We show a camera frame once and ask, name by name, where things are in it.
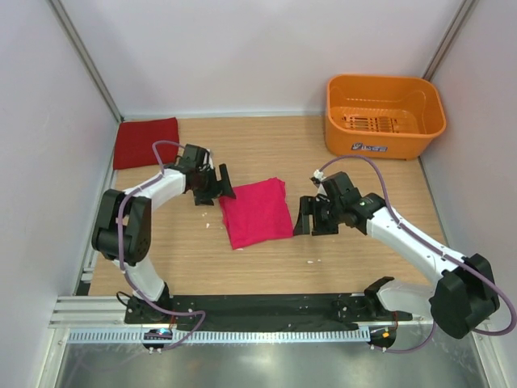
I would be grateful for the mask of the pink t shirt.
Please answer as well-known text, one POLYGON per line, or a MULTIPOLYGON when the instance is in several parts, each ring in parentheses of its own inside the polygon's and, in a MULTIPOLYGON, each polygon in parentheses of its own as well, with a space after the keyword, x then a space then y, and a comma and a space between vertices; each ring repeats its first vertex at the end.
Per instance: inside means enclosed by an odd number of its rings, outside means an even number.
POLYGON ((234 199, 223 196, 219 203, 234 250, 293 236, 283 180, 270 178, 236 187, 233 191, 234 199))

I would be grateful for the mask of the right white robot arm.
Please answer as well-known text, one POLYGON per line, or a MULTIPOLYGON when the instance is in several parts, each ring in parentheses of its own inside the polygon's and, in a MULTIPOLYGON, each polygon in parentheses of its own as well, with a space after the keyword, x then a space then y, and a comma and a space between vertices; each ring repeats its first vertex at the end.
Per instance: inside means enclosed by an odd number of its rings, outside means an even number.
POLYGON ((341 225, 383 243, 417 268, 427 287, 384 279, 364 299, 367 316, 381 320, 393 310, 427 316, 453 338, 461 339, 500 307, 490 263, 437 242, 410 223, 375 193, 360 194, 348 174, 315 171, 314 196, 302 196, 295 235, 337 234, 341 225))

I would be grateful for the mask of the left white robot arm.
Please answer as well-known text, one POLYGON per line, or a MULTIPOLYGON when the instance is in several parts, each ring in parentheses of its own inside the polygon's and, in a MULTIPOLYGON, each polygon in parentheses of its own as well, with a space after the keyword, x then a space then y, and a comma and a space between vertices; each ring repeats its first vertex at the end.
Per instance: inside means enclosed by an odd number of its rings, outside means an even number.
POLYGON ((168 285, 149 257, 153 212, 187 192, 195 205, 236 196, 227 166, 215 166, 211 150, 186 144, 179 151, 172 162, 157 157, 159 172, 146 181, 106 190, 99 204, 91 246, 119 268, 131 287, 125 304, 130 323, 163 323, 175 315, 168 285))

